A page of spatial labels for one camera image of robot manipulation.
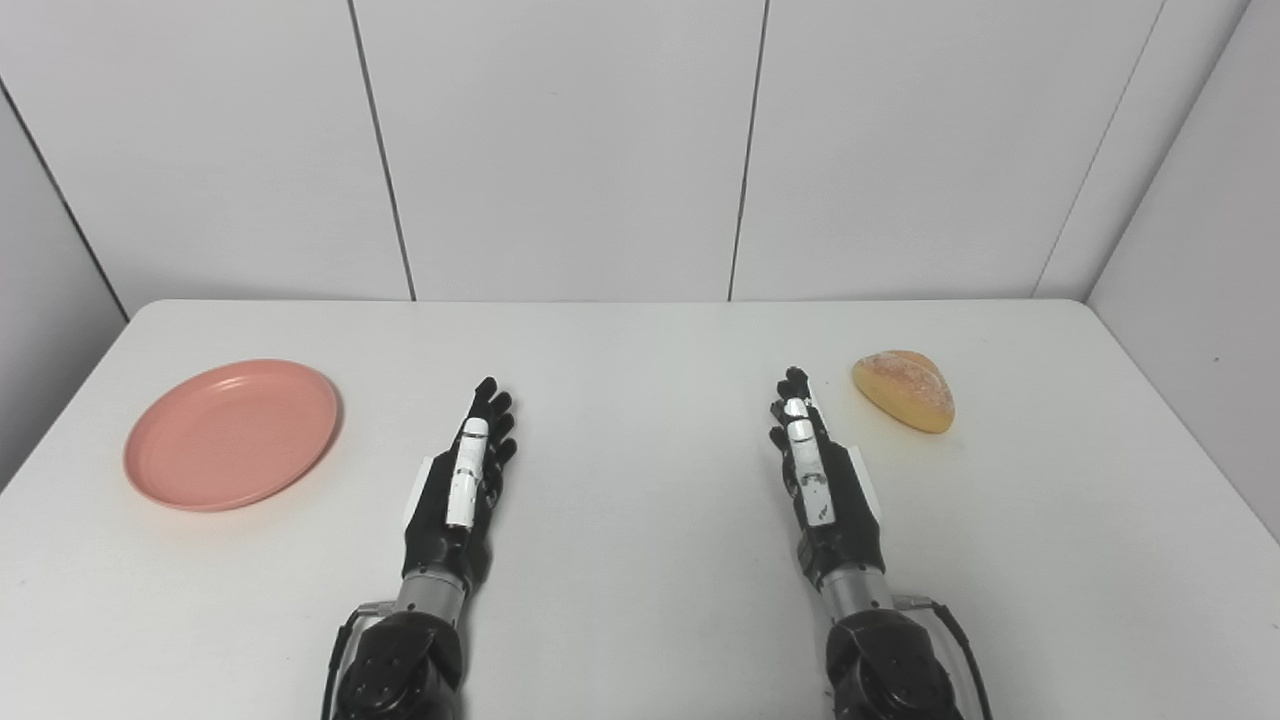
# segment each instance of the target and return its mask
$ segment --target robot finger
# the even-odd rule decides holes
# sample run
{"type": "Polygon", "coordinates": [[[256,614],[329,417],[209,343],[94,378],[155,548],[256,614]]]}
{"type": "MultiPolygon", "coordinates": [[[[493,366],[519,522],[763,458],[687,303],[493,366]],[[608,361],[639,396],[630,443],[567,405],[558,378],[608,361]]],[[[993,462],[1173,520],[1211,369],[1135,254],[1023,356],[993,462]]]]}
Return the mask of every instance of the robot finger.
{"type": "Polygon", "coordinates": [[[511,393],[502,391],[489,402],[489,411],[497,418],[511,410],[511,393]]]}
{"type": "Polygon", "coordinates": [[[502,445],[502,441],[511,433],[511,429],[516,427],[516,418],[507,413],[500,415],[494,420],[493,425],[489,428],[489,443],[494,447],[502,445]]]}
{"type": "Polygon", "coordinates": [[[493,375],[480,380],[480,384],[476,386],[476,395],[471,400],[471,410],[467,411],[467,418],[492,419],[493,409],[489,402],[495,392],[498,392],[498,380],[493,375]]]}
{"type": "Polygon", "coordinates": [[[773,446],[783,454],[791,450],[791,442],[787,439],[787,432],[782,428],[769,428],[769,439],[773,441],[773,446]]]}
{"type": "Polygon", "coordinates": [[[494,459],[497,460],[498,466],[500,468],[506,465],[507,461],[511,460],[511,457],[515,454],[516,454],[516,441],[508,438],[504,439],[502,445],[498,446],[498,450],[494,452],[494,459]]]}

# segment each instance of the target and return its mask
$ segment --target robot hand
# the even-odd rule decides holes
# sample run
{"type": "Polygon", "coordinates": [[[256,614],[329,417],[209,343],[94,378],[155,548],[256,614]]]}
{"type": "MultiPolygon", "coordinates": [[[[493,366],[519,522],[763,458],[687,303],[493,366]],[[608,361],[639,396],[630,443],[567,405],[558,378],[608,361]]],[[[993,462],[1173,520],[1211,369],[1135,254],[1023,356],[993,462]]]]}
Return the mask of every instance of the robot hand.
{"type": "Polygon", "coordinates": [[[844,446],[831,439],[800,368],[787,369],[771,406],[778,420],[769,439],[782,451],[782,482],[800,521],[800,566],[822,591],[823,579],[842,566],[884,573],[879,523],[870,486],[854,470],[844,446]]]}
{"type": "Polygon", "coordinates": [[[435,456],[404,528],[402,575],[439,568],[475,592],[489,574],[489,520],[502,497],[502,469],[516,454],[511,395],[485,378],[453,445],[435,456]]]}
{"type": "Polygon", "coordinates": [[[404,528],[404,565],[394,603],[366,603],[338,632],[323,719],[451,720],[462,684],[457,623],[489,573],[489,521],[502,497],[502,470],[516,454],[511,395],[485,378],[449,450],[428,471],[404,528]],[[333,678],[358,618],[366,629],[337,693],[333,678]]]}
{"type": "Polygon", "coordinates": [[[787,369],[778,396],[769,439],[800,523],[800,566],[833,623],[827,678],[837,720],[963,720],[928,630],[893,609],[870,483],[828,437],[804,370],[787,369]]]}

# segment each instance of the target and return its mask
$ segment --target white finger segment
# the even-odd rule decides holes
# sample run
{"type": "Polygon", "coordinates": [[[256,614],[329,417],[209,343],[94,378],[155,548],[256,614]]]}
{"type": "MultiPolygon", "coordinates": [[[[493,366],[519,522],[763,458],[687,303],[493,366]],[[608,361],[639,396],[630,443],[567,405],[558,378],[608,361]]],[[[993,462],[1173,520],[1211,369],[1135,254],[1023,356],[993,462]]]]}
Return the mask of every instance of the white finger segment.
{"type": "MultiPolygon", "coordinates": [[[[804,402],[799,401],[801,409],[804,402]]],[[[791,414],[791,401],[787,401],[787,414],[791,414]]],[[[796,464],[796,482],[800,484],[800,497],[804,501],[805,518],[810,527],[829,525],[836,521],[836,509],[831,503],[831,489],[827,487],[827,470],[822,465],[818,439],[809,420],[794,420],[787,424],[787,439],[791,442],[791,457],[796,464]]]]}
{"type": "Polygon", "coordinates": [[[467,418],[458,438],[458,456],[449,480],[449,503],[444,524],[470,528],[476,515],[476,491],[484,477],[484,451],[489,443],[489,423],[480,418],[467,418]]]}

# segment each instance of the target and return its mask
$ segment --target bread roll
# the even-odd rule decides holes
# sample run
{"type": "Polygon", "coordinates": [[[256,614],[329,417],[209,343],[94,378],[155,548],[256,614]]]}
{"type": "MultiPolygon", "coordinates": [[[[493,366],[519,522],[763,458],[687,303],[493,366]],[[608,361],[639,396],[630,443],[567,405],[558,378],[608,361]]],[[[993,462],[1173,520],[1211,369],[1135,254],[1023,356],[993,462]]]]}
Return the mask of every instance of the bread roll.
{"type": "Polygon", "coordinates": [[[927,433],[943,433],[956,416],[951,388],[932,360],[909,350],[868,355],[854,364],[854,384],[881,410],[927,433]]]}

